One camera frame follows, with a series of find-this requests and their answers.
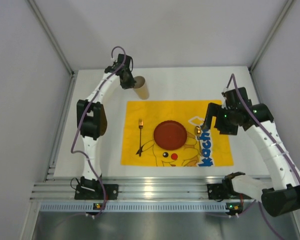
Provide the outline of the gold spoon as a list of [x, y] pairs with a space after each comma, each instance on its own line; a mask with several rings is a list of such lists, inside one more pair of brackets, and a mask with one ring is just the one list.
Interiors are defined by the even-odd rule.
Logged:
[[201, 146], [201, 142], [200, 142], [200, 136], [201, 136], [201, 128], [197, 125], [195, 126], [194, 128], [194, 133], [195, 133], [195, 136], [197, 138], [197, 141], [198, 141], [198, 146], [199, 146], [199, 155], [202, 157], [203, 156], [203, 153], [202, 153], [202, 146]]

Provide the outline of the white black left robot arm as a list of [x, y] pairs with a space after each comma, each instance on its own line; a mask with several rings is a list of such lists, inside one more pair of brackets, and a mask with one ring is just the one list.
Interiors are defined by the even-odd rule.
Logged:
[[84, 150], [71, 152], [80, 153], [85, 157], [82, 176], [87, 180], [97, 181], [101, 175], [100, 147], [101, 136], [107, 130], [107, 117], [104, 104], [118, 87], [132, 89], [136, 81], [132, 75], [133, 58], [120, 53], [111, 66], [104, 70], [102, 80], [85, 99], [76, 104], [77, 131], [75, 138], [81, 136]]

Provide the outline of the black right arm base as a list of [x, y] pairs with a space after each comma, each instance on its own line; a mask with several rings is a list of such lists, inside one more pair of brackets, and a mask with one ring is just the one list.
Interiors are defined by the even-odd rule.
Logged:
[[240, 197], [240, 193], [236, 192], [233, 188], [232, 180], [238, 176], [244, 176], [243, 172], [233, 172], [226, 175], [221, 183], [208, 183], [207, 193], [208, 199], [214, 200], [216, 202], [222, 202], [223, 200], [228, 199], [238, 199]]

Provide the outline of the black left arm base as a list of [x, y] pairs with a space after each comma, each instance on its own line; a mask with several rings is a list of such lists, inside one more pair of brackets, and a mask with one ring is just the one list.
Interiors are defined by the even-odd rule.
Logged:
[[98, 180], [89, 180], [82, 176], [80, 179], [75, 178], [77, 185], [75, 187], [75, 200], [117, 200], [119, 194], [119, 185], [106, 183], [103, 184]]

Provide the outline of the gold fork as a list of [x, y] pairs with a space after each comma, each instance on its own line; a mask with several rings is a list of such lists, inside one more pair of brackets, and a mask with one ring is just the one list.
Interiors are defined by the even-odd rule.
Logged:
[[142, 129], [143, 129], [143, 127], [144, 127], [144, 122], [140, 118], [138, 120], [138, 128], [139, 128], [139, 150], [138, 150], [138, 156], [139, 157], [142, 156]]

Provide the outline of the yellow pikachu placemat cloth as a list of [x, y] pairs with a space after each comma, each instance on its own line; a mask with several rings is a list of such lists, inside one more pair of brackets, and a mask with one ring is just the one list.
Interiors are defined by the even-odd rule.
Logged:
[[233, 166], [229, 137], [198, 130], [209, 100], [129, 101], [121, 164], [138, 167]]

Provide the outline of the red round plate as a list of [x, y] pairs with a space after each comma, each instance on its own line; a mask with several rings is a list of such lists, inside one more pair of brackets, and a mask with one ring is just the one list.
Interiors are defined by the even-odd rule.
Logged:
[[187, 130], [179, 122], [166, 120], [159, 123], [153, 131], [155, 143], [164, 150], [177, 150], [187, 141]]

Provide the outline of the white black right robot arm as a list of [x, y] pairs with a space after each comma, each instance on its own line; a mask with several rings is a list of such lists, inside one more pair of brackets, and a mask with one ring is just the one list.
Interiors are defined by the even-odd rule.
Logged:
[[243, 172], [222, 179], [230, 198], [240, 194], [260, 202], [272, 217], [300, 210], [300, 171], [285, 148], [269, 108], [252, 104], [244, 87], [223, 92], [224, 104], [210, 102], [201, 130], [216, 128], [221, 135], [237, 135], [242, 127], [255, 144], [270, 175], [271, 187]]

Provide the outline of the beige paper cup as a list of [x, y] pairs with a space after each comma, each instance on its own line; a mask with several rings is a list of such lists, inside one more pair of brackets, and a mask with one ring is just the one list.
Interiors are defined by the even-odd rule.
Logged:
[[135, 84], [133, 87], [134, 92], [141, 100], [147, 100], [150, 96], [146, 79], [143, 76], [134, 77]]

